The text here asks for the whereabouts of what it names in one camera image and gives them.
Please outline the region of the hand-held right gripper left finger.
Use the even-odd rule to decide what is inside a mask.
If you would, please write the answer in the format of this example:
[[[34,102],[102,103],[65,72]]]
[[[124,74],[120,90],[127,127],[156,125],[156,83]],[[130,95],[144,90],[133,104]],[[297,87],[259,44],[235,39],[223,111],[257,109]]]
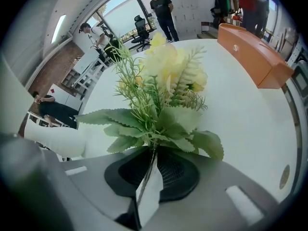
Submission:
[[[141,230],[136,190],[150,166],[147,146],[62,164],[81,195],[104,216],[134,231]]]

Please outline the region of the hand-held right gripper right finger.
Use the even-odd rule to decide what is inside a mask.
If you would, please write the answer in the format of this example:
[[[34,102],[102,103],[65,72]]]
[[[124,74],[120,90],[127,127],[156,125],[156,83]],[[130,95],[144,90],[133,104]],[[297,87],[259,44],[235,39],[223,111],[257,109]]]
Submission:
[[[158,154],[159,208],[146,231],[263,231],[278,202],[231,165],[186,153]]]

